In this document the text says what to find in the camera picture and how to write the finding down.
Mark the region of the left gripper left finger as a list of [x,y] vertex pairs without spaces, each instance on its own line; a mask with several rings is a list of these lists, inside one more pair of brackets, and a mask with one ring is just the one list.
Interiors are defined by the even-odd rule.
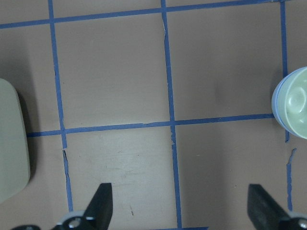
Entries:
[[69,215],[54,230],[107,230],[113,215],[112,184],[99,185],[86,210]]

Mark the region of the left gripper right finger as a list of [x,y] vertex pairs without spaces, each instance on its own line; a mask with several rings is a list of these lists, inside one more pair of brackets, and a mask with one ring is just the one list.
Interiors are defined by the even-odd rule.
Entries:
[[248,217],[257,230],[305,230],[307,216],[285,211],[260,185],[248,186]]

